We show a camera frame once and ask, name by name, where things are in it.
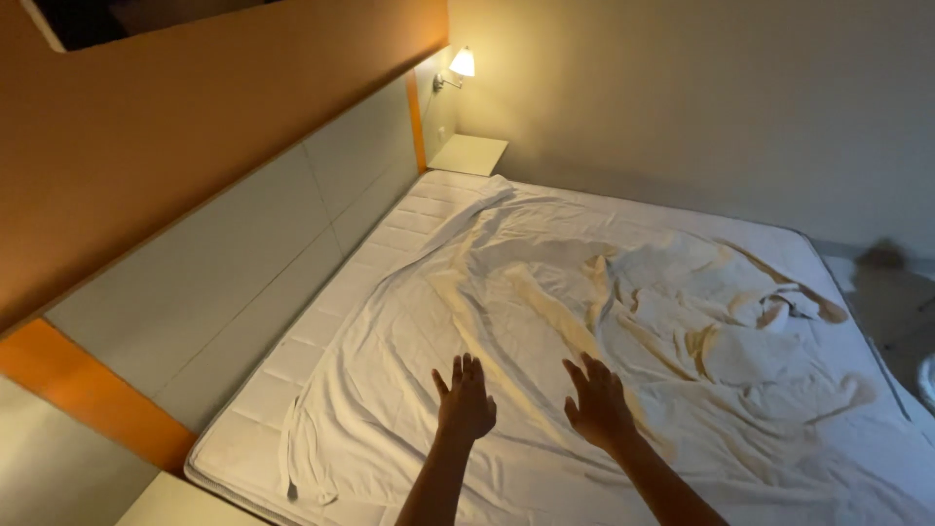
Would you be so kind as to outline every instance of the wall lamp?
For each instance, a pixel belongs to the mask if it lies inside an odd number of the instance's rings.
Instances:
[[[451,84],[460,90],[461,86],[464,85],[465,77],[474,76],[474,51],[471,51],[468,46],[461,48],[461,51],[455,55],[454,60],[452,60],[452,64],[448,66],[448,68],[451,71],[457,73],[458,83],[455,84],[454,82],[445,80],[441,76],[441,73],[438,73],[438,75],[436,75],[435,79],[432,81],[432,91],[436,93],[440,92],[441,88],[445,87],[445,84]]]

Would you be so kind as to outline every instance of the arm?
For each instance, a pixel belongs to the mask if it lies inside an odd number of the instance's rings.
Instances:
[[[478,359],[454,357],[450,390],[438,371],[432,379],[441,397],[439,429],[396,526],[454,524],[470,449],[496,424],[496,404],[487,396]]]
[[[578,366],[562,360],[578,390],[578,405],[571,397],[565,399],[565,414],[571,427],[620,464],[663,526],[726,524],[640,436],[626,407],[620,376],[611,374],[600,360],[585,353],[582,359],[586,377]]]

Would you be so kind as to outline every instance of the nightstand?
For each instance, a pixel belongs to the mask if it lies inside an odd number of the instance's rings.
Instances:
[[[428,167],[490,177],[508,144],[506,140],[455,134]]]
[[[117,526],[267,526],[202,489],[162,472],[123,514]]]

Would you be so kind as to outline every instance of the wrinkled sheet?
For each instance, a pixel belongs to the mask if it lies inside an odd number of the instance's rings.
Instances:
[[[567,423],[560,360],[586,352],[730,522],[935,523],[935,450],[872,382],[785,334],[790,315],[846,319],[740,247],[494,178],[338,332],[286,418],[282,490],[299,504],[401,505],[437,427],[428,372],[450,375],[467,351],[498,415],[471,453],[460,522],[655,523]]]

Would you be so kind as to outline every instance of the bed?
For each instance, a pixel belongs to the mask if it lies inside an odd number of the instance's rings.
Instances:
[[[281,455],[283,422],[348,314],[369,296],[387,271],[413,258],[413,252],[423,247],[453,214],[476,199],[489,182],[487,178],[445,171],[421,177],[215,417],[192,450],[186,475],[195,484],[277,524],[392,524],[398,513],[396,506],[349,499],[315,504],[296,499],[295,488],[285,490],[288,483],[282,475],[286,471]],[[727,241],[775,262],[822,297],[844,304],[821,259],[797,232],[611,197],[512,185],[527,195],[561,197],[634,223]],[[893,415],[901,414],[897,392],[853,319],[830,325],[790,318],[786,330],[819,348],[830,367],[859,372],[880,393],[874,403]],[[885,460],[885,453],[880,456]]]

